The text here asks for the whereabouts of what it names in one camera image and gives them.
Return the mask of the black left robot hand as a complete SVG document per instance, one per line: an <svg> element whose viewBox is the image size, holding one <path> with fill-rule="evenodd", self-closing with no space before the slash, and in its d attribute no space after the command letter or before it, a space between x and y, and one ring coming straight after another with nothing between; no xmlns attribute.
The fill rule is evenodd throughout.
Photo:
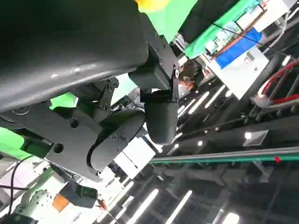
<svg viewBox="0 0 299 224"><path fill-rule="evenodd" d="M133 0L0 3L0 125L64 171L98 182L143 125L169 145L178 69Z"/></svg>

